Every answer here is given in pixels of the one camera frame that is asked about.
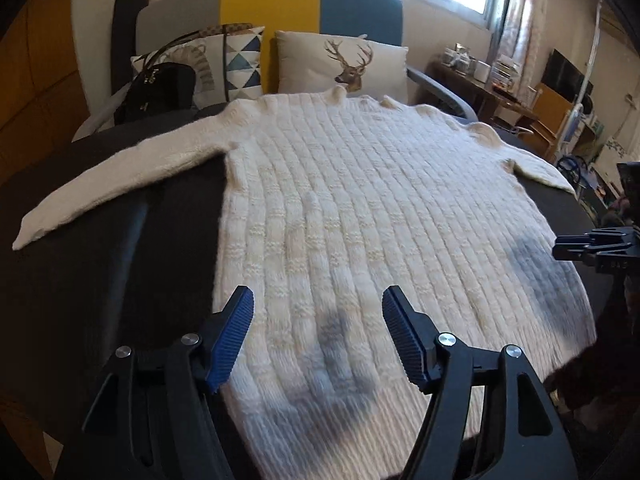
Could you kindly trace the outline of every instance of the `ribbed knit texture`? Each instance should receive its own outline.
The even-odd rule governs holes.
[[[382,319],[389,285],[469,345],[520,345],[541,378],[594,341],[580,278],[551,257],[554,234],[513,174],[570,192],[553,167],[485,124],[340,88],[235,101],[143,141],[48,197],[15,247],[220,150],[214,309],[236,285],[255,295],[223,391],[267,480],[401,471],[428,399]],[[480,406],[474,393],[470,432]]]

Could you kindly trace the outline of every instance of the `deer print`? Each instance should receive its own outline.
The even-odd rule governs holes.
[[[342,54],[340,54],[339,49],[341,44],[342,42],[336,43],[333,40],[328,40],[324,44],[324,49],[328,52],[331,59],[335,59],[340,62],[340,65],[342,66],[342,73],[335,78],[335,81],[337,83],[347,85],[347,92],[357,92],[362,88],[362,76],[367,69],[367,65],[369,65],[373,60],[373,49],[370,45],[367,45],[367,50],[358,46],[361,51],[361,53],[358,54],[360,57],[360,64],[351,66],[347,60],[344,59]]]
[[[213,90],[216,85],[213,81],[211,66],[204,55],[206,48],[204,44],[179,46],[162,54],[156,63],[173,61],[174,63],[190,65],[198,77],[194,91],[198,93]]]

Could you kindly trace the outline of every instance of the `white cup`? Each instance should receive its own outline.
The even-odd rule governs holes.
[[[476,64],[476,71],[474,72],[474,79],[478,79],[481,83],[486,83],[486,80],[489,79],[489,73],[491,72],[491,67],[480,60]]]

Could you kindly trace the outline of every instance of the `floral curtain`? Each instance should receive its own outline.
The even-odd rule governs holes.
[[[546,22],[547,0],[509,0],[498,56],[511,57],[522,67],[522,77],[515,89],[518,98],[525,98],[540,50]]]

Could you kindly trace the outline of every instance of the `sofa armrest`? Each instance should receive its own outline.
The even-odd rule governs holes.
[[[411,66],[406,68],[406,74],[411,81],[418,83],[421,88],[424,88],[430,94],[436,96],[441,101],[444,101],[465,119],[468,119],[471,122],[478,121],[478,116],[465,100],[455,95],[451,90],[444,87],[436,80]]]

